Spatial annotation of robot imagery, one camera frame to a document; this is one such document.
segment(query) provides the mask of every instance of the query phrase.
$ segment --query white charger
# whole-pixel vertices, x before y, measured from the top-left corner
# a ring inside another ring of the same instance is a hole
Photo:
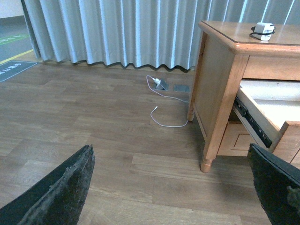
[[[271,35],[274,34],[275,26],[272,23],[258,22],[255,27],[252,27],[253,33],[250,36],[262,41],[269,41]]]

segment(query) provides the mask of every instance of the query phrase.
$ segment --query gray floor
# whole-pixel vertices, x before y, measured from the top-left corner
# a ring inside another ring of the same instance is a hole
[[[26,22],[23,16],[0,19],[0,38],[11,35],[28,35]],[[32,49],[29,37],[0,45],[0,61],[11,58]]]

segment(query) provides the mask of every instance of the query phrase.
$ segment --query drawer front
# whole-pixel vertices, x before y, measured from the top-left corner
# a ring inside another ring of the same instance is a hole
[[[300,59],[251,55],[243,78],[300,81]]]
[[[247,156],[250,143],[255,140],[242,123],[229,121],[218,151],[219,156]]]

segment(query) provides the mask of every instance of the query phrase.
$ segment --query cabinet side panel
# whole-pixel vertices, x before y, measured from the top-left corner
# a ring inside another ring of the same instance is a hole
[[[199,122],[207,136],[214,128],[233,59],[234,55],[227,48],[207,37],[195,95]]]

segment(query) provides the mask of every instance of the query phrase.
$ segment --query wood-look floor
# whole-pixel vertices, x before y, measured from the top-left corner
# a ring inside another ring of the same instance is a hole
[[[218,157],[201,173],[197,121],[183,128],[152,121],[158,106],[158,121],[184,124],[188,105],[151,92],[146,75],[171,88],[193,80],[176,71],[46,63],[0,83],[0,207],[93,144],[80,225],[269,225],[247,159]]]

